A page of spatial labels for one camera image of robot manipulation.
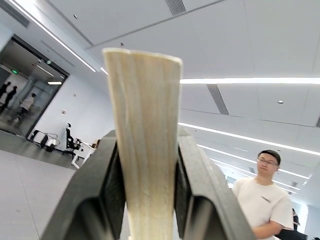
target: wooden stick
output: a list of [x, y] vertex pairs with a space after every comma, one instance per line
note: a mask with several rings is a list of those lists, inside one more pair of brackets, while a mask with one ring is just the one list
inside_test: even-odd
[[103, 50], [132, 240], [171, 240], [182, 61]]

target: doorway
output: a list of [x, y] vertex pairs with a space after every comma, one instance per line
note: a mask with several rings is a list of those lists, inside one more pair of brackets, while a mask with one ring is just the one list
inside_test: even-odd
[[[0, 98], [0, 130], [23, 137], [32, 131], [69, 75], [35, 51], [15, 36], [0, 53], [0, 88], [6, 88]], [[14, 87], [16, 92], [8, 101]]]

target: glasses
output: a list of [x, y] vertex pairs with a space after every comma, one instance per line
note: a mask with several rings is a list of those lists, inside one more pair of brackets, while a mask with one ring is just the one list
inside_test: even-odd
[[273, 161], [267, 161], [263, 158], [258, 158], [257, 159], [259, 162], [263, 163], [263, 164], [267, 164], [267, 165], [272, 165], [272, 166], [278, 166], [277, 163], [273, 162]]

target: air vent grille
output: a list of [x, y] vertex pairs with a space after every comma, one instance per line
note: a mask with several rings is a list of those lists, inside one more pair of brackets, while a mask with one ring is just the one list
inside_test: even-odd
[[316, 128], [320, 128], [320, 116], [319, 116], [319, 119], [318, 121], [316, 122], [316, 125], [315, 125]]
[[206, 86], [208, 87], [219, 112], [223, 115], [230, 115], [217, 84], [207, 84]]
[[13, 17], [25, 28], [29, 26], [30, 21], [26, 19], [20, 12], [15, 10], [12, 6], [10, 6], [5, 0], [0, 0], [0, 8], [4, 10], [7, 14], [9, 14], [11, 17]]
[[186, 8], [182, 0], [165, 0], [173, 16], [184, 14]]
[[252, 167], [249, 167], [249, 170], [250, 170], [250, 172], [253, 173], [253, 174], [256, 173], [255, 170], [254, 170]]
[[234, 183], [236, 182], [236, 180], [235, 180], [234, 178], [229, 177], [229, 176], [226, 178], [226, 181], [227, 181], [228, 183], [231, 183], [231, 184], [234, 184]]

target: white t-shirt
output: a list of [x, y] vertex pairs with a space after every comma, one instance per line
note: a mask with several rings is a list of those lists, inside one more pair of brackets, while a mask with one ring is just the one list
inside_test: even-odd
[[32, 96], [27, 97], [23, 102], [21, 103], [20, 107], [29, 110], [32, 104], [34, 104], [35, 99]]
[[294, 228], [289, 195], [276, 184], [263, 186], [254, 178], [241, 178], [234, 183], [233, 192], [251, 228], [261, 227], [269, 221], [284, 228]]

